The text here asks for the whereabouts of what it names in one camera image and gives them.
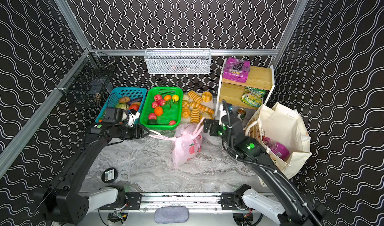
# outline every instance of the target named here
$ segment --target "black wire basket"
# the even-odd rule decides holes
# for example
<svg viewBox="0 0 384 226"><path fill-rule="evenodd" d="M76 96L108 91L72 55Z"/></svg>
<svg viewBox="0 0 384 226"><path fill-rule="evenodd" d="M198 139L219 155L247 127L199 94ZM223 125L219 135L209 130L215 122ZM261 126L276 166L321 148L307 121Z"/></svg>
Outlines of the black wire basket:
<svg viewBox="0 0 384 226"><path fill-rule="evenodd" d="M110 78L116 68L116 60L103 53L88 55L64 88L59 89L67 101L76 106L101 107L110 86Z"/></svg>

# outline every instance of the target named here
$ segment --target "round sensor puck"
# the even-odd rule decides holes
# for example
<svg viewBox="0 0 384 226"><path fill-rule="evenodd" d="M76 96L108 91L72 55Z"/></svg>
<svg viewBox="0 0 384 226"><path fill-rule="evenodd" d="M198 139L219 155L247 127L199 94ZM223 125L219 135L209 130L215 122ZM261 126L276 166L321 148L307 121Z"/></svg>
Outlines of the round sensor puck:
<svg viewBox="0 0 384 226"><path fill-rule="evenodd" d="M118 171L115 168L108 168L101 174L101 180L104 183L112 183L118 177Z"/></svg>

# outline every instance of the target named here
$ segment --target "purple snack package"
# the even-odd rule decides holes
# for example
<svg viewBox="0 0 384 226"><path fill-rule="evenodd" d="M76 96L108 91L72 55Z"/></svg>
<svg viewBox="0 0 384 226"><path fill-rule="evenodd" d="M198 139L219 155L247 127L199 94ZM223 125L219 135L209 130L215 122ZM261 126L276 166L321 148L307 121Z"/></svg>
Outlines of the purple snack package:
<svg viewBox="0 0 384 226"><path fill-rule="evenodd" d="M223 78L245 83L251 70L251 62L229 58L224 66Z"/></svg>
<svg viewBox="0 0 384 226"><path fill-rule="evenodd" d="M285 160L289 156L288 149L279 142L271 140L268 137L263 138L263 143L271 149L271 151L282 160Z"/></svg>

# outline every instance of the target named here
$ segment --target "soda can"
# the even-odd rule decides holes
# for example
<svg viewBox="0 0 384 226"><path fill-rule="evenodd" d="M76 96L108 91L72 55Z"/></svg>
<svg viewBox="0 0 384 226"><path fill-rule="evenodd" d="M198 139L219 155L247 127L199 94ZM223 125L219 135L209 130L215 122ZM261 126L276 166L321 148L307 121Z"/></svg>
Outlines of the soda can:
<svg viewBox="0 0 384 226"><path fill-rule="evenodd" d="M236 112L237 112L237 118L239 118L241 121L243 121L245 118L245 115L247 114L245 109L239 108Z"/></svg>

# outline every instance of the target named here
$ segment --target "marble countertop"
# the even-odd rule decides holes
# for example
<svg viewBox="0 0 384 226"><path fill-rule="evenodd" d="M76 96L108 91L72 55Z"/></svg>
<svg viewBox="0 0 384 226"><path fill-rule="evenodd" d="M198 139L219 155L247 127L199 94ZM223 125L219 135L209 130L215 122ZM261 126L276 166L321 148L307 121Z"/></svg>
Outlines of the marble countertop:
<svg viewBox="0 0 384 226"><path fill-rule="evenodd" d="M172 137L174 131L161 130ZM118 177L113 185L137 192L233 192L242 184L255 190L262 187L257 175L222 149L221 139L202 133L199 155L175 169L170 141L146 137L105 147L97 156L84 179L80 193L87 194L107 186L101 180L104 170L114 167Z"/></svg>

